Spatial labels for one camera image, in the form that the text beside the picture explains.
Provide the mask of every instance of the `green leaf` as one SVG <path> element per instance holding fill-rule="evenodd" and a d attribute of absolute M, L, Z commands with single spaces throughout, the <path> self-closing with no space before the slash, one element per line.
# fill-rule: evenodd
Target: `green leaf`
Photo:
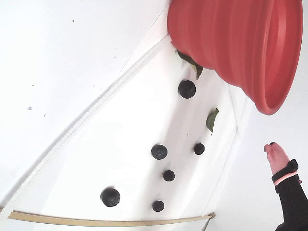
<path fill-rule="evenodd" d="M 190 56 L 181 53 L 180 51 L 178 51 L 179 57 L 185 61 L 187 61 L 188 63 L 190 63 L 191 65 L 194 66 L 194 70 L 196 72 L 196 76 L 197 76 L 197 80 L 199 79 L 202 71 L 203 71 L 203 67 L 201 67 L 199 64 L 197 64 Z"/>
<path fill-rule="evenodd" d="M 208 117 L 206 119 L 206 126 L 212 132 L 211 135 L 213 135 L 214 122 L 215 122 L 215 118 L 216 118 L 218 112 L 219 112 L 219 110 L 216 108 L 214 111 L 212 111 L 208 115 Z"/>

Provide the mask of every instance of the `hand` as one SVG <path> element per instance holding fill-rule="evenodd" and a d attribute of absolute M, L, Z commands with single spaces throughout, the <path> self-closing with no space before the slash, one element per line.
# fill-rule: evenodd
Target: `hand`
<path fill-rule="evenodd" d="M 265 145 L 264 151 L 268 153 L 268 161 L 273 175 L 285 168 L 290 161 L 282 147 L 276 143 Z"/>

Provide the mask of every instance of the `black wristband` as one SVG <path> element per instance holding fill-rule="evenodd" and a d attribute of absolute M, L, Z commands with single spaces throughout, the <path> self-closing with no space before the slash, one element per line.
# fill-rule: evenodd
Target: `black wristband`
<path fill-rule="evenodd" d="M 272 180 L 275 183 L 276 180 L 280 179 L 281 177 L 283 177 L 284 175 L 288 174 L 288 173 L 292 173 L 298 170 L 298 164 L 297 161 L 295 159 L 291 160 L 288 162 L 287 167 L 283 168 L 282 170 L 280 170 L 279 172 L 277 172 L 274 176 L 272 176 Z"/>

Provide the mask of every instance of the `wrist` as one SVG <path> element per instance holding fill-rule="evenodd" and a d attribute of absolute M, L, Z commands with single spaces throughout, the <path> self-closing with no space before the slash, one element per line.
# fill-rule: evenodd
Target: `wrist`
<path fill-rule="evenodd" d="M 274 182 L 274 185 L 277 186 L 279 183 L 283 182 L 285 179 L 288 179 L 292 176 L 295 176 L 296 174 L 297 174 L 297 171 L 288 173 L 288 174 L 284 175 L 283 177 L 279 178 L 278 180 L 276 180 Z"/>

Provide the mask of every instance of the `red collapsible bowl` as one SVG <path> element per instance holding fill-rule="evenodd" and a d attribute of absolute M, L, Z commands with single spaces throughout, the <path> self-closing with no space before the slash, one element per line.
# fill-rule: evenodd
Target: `red collapsible bowl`
<path fill-rule="evenodd" d="M 302 0 L 173 0 L 172 44 L 271 115 L 292 85 L 302 41 Z"/>

